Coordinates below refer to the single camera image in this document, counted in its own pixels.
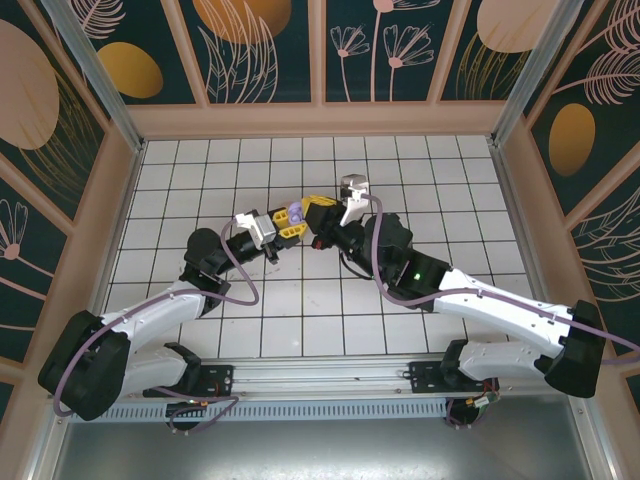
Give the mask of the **grey metal sheet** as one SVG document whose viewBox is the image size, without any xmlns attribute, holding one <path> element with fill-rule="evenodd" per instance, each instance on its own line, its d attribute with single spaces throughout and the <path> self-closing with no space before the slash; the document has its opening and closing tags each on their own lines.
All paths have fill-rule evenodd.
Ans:
<svg viewBox="0 0 640 480">
<path fill-rule="evenodd" d="M 604 480 L 568 404 L 504 399 L 469 429 L 438 418 L 72 425 L 54 480 Z"/>
</svg>

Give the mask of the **aluminium table side rail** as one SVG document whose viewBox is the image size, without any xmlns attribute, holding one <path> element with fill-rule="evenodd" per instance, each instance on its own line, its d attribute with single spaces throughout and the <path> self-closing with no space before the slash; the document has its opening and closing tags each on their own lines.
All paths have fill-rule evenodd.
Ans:
<svg viewBox="0 0 640 480">
<path fill-rule="evenodd" d="M 122 239 L 122 235 L 124 232 L 127 212 L 134 195 L 136 182 L 138 180 L 142 161 L 144 159 L 146 151 L 146 144 L 147 142 L 145 140 L 142 140 L 141 145 L 135 151 L 135 155 L 131 160 L 128 176 L 126 177 L 126 183 L 124 184 L 124 189 L 118 208 L 116 210 L 115 220 L 108 238 L 101 267 L 96 278 L 96 284 L 92 292 L 91 300 L 88 304 L 89 310 L 92 313 L 100 313 L 105 304 L 111 274 L 113 272 L 119 250 L 119 242 Z"/>
<path fill-rule="evenodd" d="M 524 212 L 516 195 L 515 186 L 506 164 L 504 154 L 494 147 L 490 148 L 493 164 L 504 197 L 515 242 L 517 243 L 525 276 L 529 284 L 529 294 L 523 295 L 512 287 L 496 286 L 500 296 L 506 296 L 506 304 L 494 298 L 488 302 L 499 310 L 500 318 L 482 320 L 517 341 L 525 342 L 532 349 L 549 358 L 557 357 L 564 346 L 560 343 L 566 338 L 570 326 L 562 322 L 567 319 L 568 307 L 550 303 L 545 298 L 542 281 L 537 271 L 537 257 L 529 242 L 530 235 L 525 222 Z"/>
</svg>

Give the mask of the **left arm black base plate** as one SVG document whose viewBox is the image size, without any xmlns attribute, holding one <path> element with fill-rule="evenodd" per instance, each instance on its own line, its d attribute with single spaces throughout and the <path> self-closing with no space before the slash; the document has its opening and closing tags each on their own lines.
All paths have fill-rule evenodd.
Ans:
<svg viewBox="0 0 640 480">
<path fill-rule="evenodd" d="M 232 365 L 203 365 L 192 393 L 200 397 L 226 397 L 231 395 L 233 383 Z"/>
</svg>

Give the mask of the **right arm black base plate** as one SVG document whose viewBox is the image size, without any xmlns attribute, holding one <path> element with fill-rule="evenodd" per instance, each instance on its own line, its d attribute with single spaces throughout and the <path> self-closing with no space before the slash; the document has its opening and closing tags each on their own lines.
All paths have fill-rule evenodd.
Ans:
<svg viewBox="0 0 640 480">
<path fill-rule="evenodd" d="M 480 394 L 500 389 L 497 378 L 474 380 L 457 367 L 442 366 L 438 361 L 410 362 L 403 376 L 409 381 L 413 393 Z"/>
</svg>

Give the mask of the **aluminium mounting rail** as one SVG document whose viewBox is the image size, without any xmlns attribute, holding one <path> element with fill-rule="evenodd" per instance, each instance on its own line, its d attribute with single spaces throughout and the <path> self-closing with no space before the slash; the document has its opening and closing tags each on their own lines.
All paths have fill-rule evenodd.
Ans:
<svg viewBox="0 0 640 480">
<path fill-rule="evenodd" d="M 391 356 L 381 358 L 335 359 L 267 359 L 205 361 L 179 345 L 171 344 L 154 352 L 134 355 L 130 360 L 101 353 L 81 357 L 71 373 L 64 365 L 49 359 L 42 368 L 38 382 L 77 414 L 91 418 L 101 415 L 119 398 L 142 394 L 166 397 L 195 396 L 192 391 L 203 365 L 232 365 L 232 394 L 270 392 L 292 395 L 330 395 L 339 392 L 393 391 L 411 389 L 403 372 L 410 362 L 438 361 L 442 366 L 457 367 L 474 380 L 497 378 L 500 389 L 514 388 L 518 392 L 551 391 L 590 398 L 595 392 L 592 377 L 562 377 L 556 371 L 543 373 L 540 367 L 549 365 L 516 343 L 484 344 L 477 360 L 463 357 L 452 350 L 442 358 L 429 356 Z"/>
</svg>

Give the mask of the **aluminium corner post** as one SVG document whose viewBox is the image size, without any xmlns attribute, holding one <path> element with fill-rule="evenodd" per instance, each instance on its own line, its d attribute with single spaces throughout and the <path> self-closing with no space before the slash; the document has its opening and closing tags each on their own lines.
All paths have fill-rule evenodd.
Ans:
<svg viewBox="0 0 640 480">
<path fill-rule="evenodd" d="M 558 0 L 491 132 L 491 147 L 499 149 L 508 139 L 579 16 L 583 3 L 584 0 Z"/>
<path fill-rule="evenodd" d="M 123 0 L 38 0 L 88 82 L 135 153 L 142 137 L 99 59 L 93 40 L 106 40 L 126 17 Z"/>
</svg>

